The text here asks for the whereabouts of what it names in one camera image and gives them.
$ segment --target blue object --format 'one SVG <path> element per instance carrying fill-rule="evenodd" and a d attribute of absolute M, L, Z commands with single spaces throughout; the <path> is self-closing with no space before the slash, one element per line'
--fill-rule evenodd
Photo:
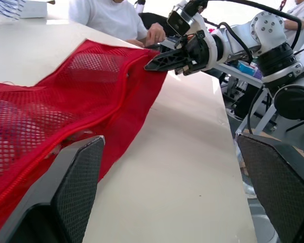
<path fill-rule="evenodd" d="M 248 66 L 248 65 L 246 65 L 246 64 L 244 64 L 244 63 L 242 63 L 240 61 L 238 63 L 238 69 L 241 72 L 243 72 L 243 73 L 245 73 L 247 75 L 250 75 L 250 76 L 253 76 L 255 74 L 255 72 L 256 72 L 256 70 L 254 68 L 252 68 L 252 67 L 250 67 L 250 66 Z"/>

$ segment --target black cable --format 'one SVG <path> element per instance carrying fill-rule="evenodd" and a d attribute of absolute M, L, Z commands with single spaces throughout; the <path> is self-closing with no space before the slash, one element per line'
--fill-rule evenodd
<path fill-rule="evenodd" d="M 221 26 L 225 26 L 225 28 L 228 30 L 228 32 L 233 36 L 233 38 L 243 47 L 244 51 L 247 53 L 248 55 L 248 58 L 249 58 L 249 62 L 251 63 L 252 60 L 253 60 L 253 57 L 252 57 L 252 54 L 250 52 L 250 50 L 248 49 L 247 45 L 244 44 L 244 42 L 237 36 L 237 34 L 234 33 L 234 31 L 232 30 L 232 28 L 225 22 L 220 22 L 218 24 L 218 29 L 221 27 Z"/>
<path fill-rule="evenodd" d="M 207 20 L 207 19 L 206 19 L 206 18 L 204 18 L 204 17 L 203 17 L 203 19 L 204 19 L 204 22 L 205 22 L 206 24 L 210 24 L 210 25 L 212 25 L 212 26 L 214 26 L 214 27 L 218 28 L 218 24 L 215 24 L 215 23 L 213 23 L 213 22 L 211 22 L 211 21 Z"/>
<path fill-rule="evenodd" d="M 253 100 L 251 102 L 250 108 L 249 108 L 249 112 L 248 112 L 248 116 L 247 116 L 247 126 L 248 126 L 248 130 L 249 130 L 250 134 L 253 134 L 252 129 L 251 129 L 251 124 L 250 124 L 250 118 L 251 118 L 252 108 L 254 106 L 254 103 L 259 98 L 260 94 L 262 93 L 262 90 L 263 90 L 263 86 L 261 86 L 261 88 L 255 94 L 255 96 L 254 96 L 254 98 L 253 98 Z"/>
<path fill-rule="evenodd" d="M 232 2 L 232 3 L 237 3 L 237 4 L 244 4 L 244 5 L 248 5 L 248 6 L 257 8 L 257 9 L 261 9 L 261 10 L 267 11 L 269 13 L 278 15 L 279 17 L 282 17 L 282 18 L 285 18 L 285 19 L 296 22 L 297 23 L 297 31 L 296 31 L 296 35 L 295 35 L 293 44 L 291 45 L 291 48 L 294 49 L 294 47 L 295 47 L 295 45 L 298 41 L 300 31 L 301 31 L 301 27 L 302 27 L 302 22 L 299 18 L 296 18 L 296 17 L 294 17 L 290 14 L 286 14 L 284 12 L 281 12 L 277 9 L 273 9 L 273 8 L 268 7 L 266 5 L 258 4 L 258 3 L 248 1 L 248 0 L 208 0 L 208 1 L 227 1 L 227 2 Z"/>
<path fill-rule="evenodd" d="M 295 53 L 294 53 L 294 56 L 298 55 L 298 54 L 301 53 L 302 51 L 304 51 L 304 49 L 299 50 L 298 52 L 295 52 Z"/>
<path fill-rule="evenodd" d="M 271 100 L 270 100 L 270 95 L 267 94 L 267 100 L 266 100 L 266 103 L 265 103 L 265 111 L 267 112 L 268 109 L 269 109 L 269 104 L 271 104 Z"/>

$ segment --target mesh netting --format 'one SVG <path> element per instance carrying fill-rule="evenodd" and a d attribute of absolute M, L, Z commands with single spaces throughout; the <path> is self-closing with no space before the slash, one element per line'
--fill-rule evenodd
<path fill-rule="evenodd" d="M 155 52 L 85 41 L 34 87 L 0 84 L 0 227 L 63 146 L 104 135 L 100 178 L 143 125 L 166 73 Z"/>

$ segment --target zipper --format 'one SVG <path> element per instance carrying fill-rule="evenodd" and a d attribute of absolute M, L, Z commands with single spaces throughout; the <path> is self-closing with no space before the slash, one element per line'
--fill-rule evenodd
<path fill-rule="evenodd" d="M 139 58 L 129 62 L 124 70 L 126 71 L 124 74 L 125 76 L 127 75 L 127 71 L 128 71 L 128 67 L 131 66 L 133 63 L 138 62 L 139 60 L 148 57 L 148 53 L 144 53 L 144 55 L 140 56 Z M 124 98 L 125 98 L 125 93 L 123 92 L 122 97 L 121 97 L 121 102 L 123 102 Z M 120 104 L 117 106 L 117 108 L 113 111 L 117 111 L 120 108 Z M 101 122 L 102 120 L 106 119 L 108 116 L 110 116 L 111 114 L 107 114 L 105 115 L 103 118 L 101 118 L 99 120 L 99 122 Z M 94 126 L 97 124 L 97 121 L 93 121 L 91 123 L 88 123 L 86 125 L 82 125 L 81 127 L 78 127 L 76 129 L 71 130 L 71 132 L 65 133 L 63 136 L 59 137 L 59 139 L 57 139 L 53 144 L 51 144 L 49 147 L 47 147 L 44 152 L 42 153 L 42 155 L 38 158 L 36 158 L 33 162 L 30 163 L 29 166 L 27 166 L 27 168 L 21 173 L 21 175 L 17 176 L 17 178 L 14 180 L 14 182 L 8 186 L 7 189 L 5 189 L 1 194 L 0 194 L 0 203 L 6 198 L 6 196 L 15 188 L 16 184 L 19 184 L 20 181 L 23 180 L 24 176 L 27 175 L 29 173 L 29 171 L 33 170 L 34 167 L 36 167 L 36 165 L 43 159 L 45 158 L 60 142 L 62 142 L 65 138 L 67 138 L 68 136 L 81 131 L 82 129 L 86 129 L 88 127 Z"/>

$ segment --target white box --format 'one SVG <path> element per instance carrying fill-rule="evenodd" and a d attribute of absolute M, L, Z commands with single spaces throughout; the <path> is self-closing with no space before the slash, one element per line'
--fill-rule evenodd
<path fill-rule="evenodd" d="M 55 4 L 55 0 L 26 0 L 20 18 L 47 17 L 47 4 Z"/>

